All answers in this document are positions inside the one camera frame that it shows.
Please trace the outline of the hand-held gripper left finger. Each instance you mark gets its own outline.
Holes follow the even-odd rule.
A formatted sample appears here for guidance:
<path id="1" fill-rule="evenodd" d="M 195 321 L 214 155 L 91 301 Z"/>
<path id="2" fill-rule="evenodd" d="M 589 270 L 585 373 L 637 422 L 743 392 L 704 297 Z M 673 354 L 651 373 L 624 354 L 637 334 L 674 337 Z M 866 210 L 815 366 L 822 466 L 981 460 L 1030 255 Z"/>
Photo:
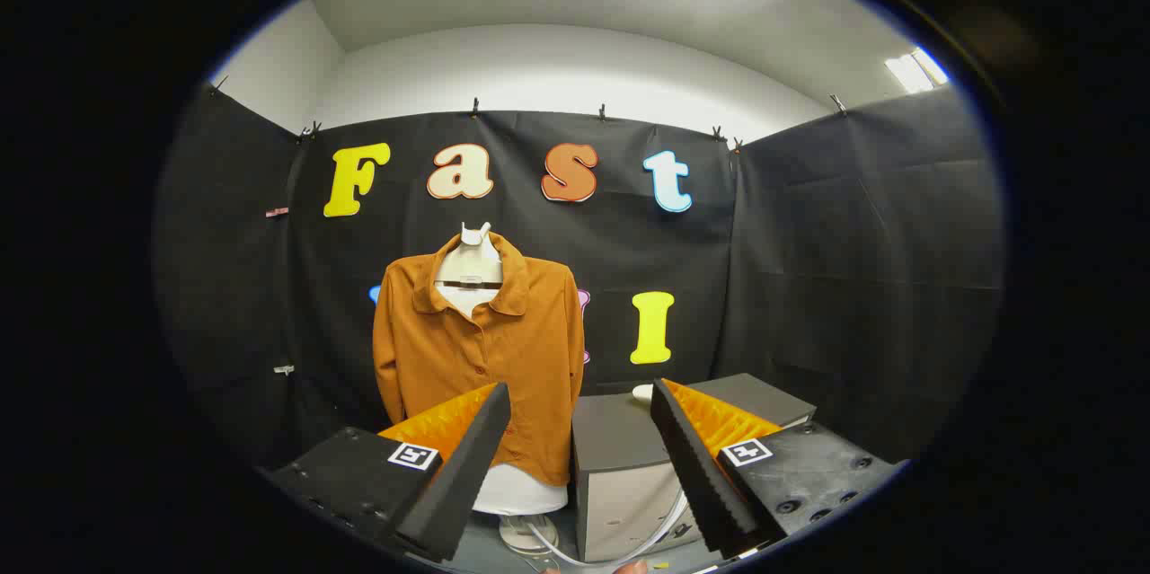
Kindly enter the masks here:
<path id="1" fill-rule="evenodd" d="M 385 431 L 342 428 L 266 477 L 374 548 L 451 561 L 509 416 L 509 388 L 488 384 Z"/>

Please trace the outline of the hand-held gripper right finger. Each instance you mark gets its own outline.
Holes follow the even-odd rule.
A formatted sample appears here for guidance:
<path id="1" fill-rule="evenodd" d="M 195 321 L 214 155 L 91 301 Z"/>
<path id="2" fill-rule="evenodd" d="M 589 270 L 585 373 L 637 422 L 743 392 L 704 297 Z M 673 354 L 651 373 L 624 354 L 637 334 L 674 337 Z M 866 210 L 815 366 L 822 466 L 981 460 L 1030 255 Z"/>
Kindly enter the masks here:
<path id="1" fill-rule="evenodd" d="M 904 469 L 814 421 L 775 424 L 669 378 L 650 418 L 703 544 L 726 559 L 828 525 Z"/>

